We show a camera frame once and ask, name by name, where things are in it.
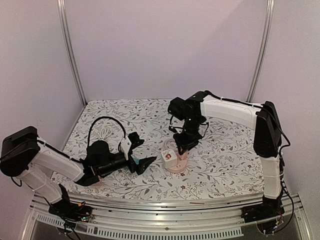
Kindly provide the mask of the pink round power socket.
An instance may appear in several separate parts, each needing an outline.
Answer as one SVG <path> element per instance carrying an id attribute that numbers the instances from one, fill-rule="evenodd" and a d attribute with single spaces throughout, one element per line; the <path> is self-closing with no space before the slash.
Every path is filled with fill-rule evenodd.
<path id="1" fill-rule="evenodd" d="M 171 168 L 166 168 L 167 171 L 169 171 L 170 173 L 181 173 L 185 170 L 186 166 L 187 166 L 187 161 L 179 161 L 177 159 L 177 165 Z"/>

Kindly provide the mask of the teal power strip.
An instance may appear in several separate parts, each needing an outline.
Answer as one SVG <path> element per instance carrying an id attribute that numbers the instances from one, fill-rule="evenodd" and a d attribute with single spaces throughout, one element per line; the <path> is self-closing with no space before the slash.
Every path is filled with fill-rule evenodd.
<path id="1" fill-rule="evenodd" d="M 133 160 L 134 160 L 134 162 L 138 165 L 139 164 L 139 162 L 140 162 L 140 159 L 138 159 L 138 158 L 133 158 Z"/>

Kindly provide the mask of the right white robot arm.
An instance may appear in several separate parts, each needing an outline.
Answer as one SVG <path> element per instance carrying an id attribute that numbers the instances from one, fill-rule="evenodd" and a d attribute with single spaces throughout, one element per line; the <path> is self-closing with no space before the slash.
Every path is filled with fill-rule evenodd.
<path id="1" fill-rule="evenodd" d="M 249 103 L 214 95 L 209 90 L 198 91 L 187 99 L 176 97 L 167 108 L 172 118 L 183 122 L 181 131 L 170 126 L 180 155 L 196 147 L 204 135 L 200 126 L 215 118 L 244 126 L 254 132 L 253 150 L 262 163 L 263 195 L 266 200 L 259 206 L 262 218 L 269 218 L 278 210 L 275 201 L 283 194 L 281 180 L 284 161 L 283 148 L 291 145 L 285 135 L 275 105 L 271 101 Z"/>

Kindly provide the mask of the orange usb charger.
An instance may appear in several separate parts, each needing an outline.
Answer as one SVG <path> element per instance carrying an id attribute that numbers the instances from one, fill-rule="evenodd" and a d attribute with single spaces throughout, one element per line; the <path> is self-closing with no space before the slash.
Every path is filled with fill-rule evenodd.
<path id="1" fill-rule="evenodd" d="M 185 152 L 184 154 L 180 155 L 180 154 L 177 154 L 177 158 L 179 161 L 187 161 L 187 158 L 188 158 L 188 153 Z"/>

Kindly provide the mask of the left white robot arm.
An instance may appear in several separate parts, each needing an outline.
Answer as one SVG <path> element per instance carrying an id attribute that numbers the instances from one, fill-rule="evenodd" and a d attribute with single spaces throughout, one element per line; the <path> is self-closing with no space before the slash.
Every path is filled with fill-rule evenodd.
<path id="1" fill-rule="evenodd" d="M 155 156 L 142 159 L 132 157 L 133 150 L 144 143 L 136 132 L 125 136 L 117 153 L 110 151 L 104 140 L 92 143 L 86 150 L 85 159 L 75 159 L 48 144 L 38 136 L 33 126 L 19 130 L 2 141 L 0 171 L 27 184 L 40 193 L 63 216 L 74 213 L 66 190 L 50 180 L 41 168 L 58 173 L 77 185 L 88 187 L 123 168 L 141 175 L 155 160 Z"/>

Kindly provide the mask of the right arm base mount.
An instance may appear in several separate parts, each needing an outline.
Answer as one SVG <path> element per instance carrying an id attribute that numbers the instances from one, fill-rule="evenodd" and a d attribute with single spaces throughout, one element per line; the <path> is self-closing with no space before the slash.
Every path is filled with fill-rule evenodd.
<path id="1" fill-rule="evenodd" d="M 276 199 L 262 196 L 262 203 L 245 206 L 241 209 L 241 218 L 245 223 L 256 222 L 268 218 L 283 215 L 285 213 L 282 204 L 282 195 Z"/>

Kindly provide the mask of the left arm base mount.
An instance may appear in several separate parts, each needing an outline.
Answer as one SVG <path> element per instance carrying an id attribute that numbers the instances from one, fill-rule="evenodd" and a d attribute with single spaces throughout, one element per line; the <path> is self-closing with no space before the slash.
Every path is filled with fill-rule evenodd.
<path id="1" fill-rule="evenodd" d="M 66 188 L 59 184 L 61 190 L 61 200 L 57 203 L 49 204 L 49 213 L 73 222 L 87 222 L 92 217 L 93 208 L 88 206 L 85 201 L 73 203 L 70 201 Z"/>

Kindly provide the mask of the pink cube socket adapter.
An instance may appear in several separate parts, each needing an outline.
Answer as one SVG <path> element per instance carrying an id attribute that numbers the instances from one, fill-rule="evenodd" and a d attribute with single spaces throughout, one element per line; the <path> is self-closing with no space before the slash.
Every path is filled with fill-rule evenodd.
<path id="1" fill-rule="evenodd" d="M 99 181 L 93 183 L 91 186 L 92 187 L 101 187 L 102 185 L 103 185 L 103 182 L 101 180 L 99 180 Z"/>

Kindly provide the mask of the white cube socket adapter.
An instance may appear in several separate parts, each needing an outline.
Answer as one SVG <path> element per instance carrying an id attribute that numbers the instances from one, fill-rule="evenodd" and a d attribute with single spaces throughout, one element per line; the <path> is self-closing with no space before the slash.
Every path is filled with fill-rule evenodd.
<path id="1" fill-rule="evenodd" d="M 160 152 L 162 164 L 165 169 L 172 168 L 177 165 L 178 158 L 173 149 L 166 149 Z"/>

